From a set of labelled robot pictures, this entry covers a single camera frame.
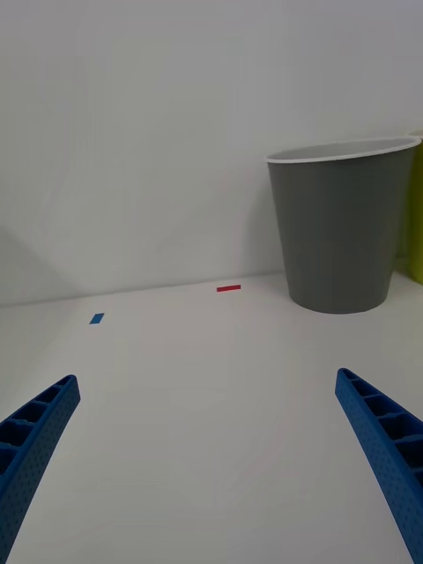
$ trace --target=white rim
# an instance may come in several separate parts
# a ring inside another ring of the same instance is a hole
[[[321,143],[319,145],[310,145],[307,147],[298,147],[297,149],[286,149],[285,151],[277,152],[270,155],[266,160],[268,163],[273,164],[300,164],[306,162],[327,162],[330,160],[348,160],[348,159],[359,159],[360,157],[372,157],[373,155],[383,155],[388,152],[397,152],[397,151],[405,151],[406,149],[412,149],[419,145],[423,139],[423,131],[422,137],[417,137],[417,133],[414,135],[406,135],[402,137],[373,137],[369,139],[351,139],[349,141],[340,141],[337,143]],[[362,152],[351,152],[349,154],[339,154],[339,155],[327,155],[324,157],[310,157],[310,158],[286,158],[284,159],[284,154],[293,153],[295,151],[301,152],[307,149],[322,149],[325,146],[337,146],[340,150],[342,149],[342,145],[350,145],[350,144],[365,144],[365,143],[377,143],[377,142],[387,142],[391,141],[391,147],[385,147],[383,149],[374,149],[369,151],[362,151]]]

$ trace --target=perforated blue plastic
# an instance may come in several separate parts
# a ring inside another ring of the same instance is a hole
[[[77,378],[65,376],[0,424],[0,564],[79,399]]]
[[[423,423],[353,372],[335,394],[390,506],[415,564],[423,564]]]

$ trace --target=gray trash can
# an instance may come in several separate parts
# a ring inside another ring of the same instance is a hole
[[[267,159],[293,301],[345,314],[386,299],[419,143],[362,139]]]

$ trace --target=blue tape marker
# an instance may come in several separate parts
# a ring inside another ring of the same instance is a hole
[[[90,321],[90,325],[97,325],[98,323],[100,323],[103,316],[104,314],[95,314],[93,319]]]

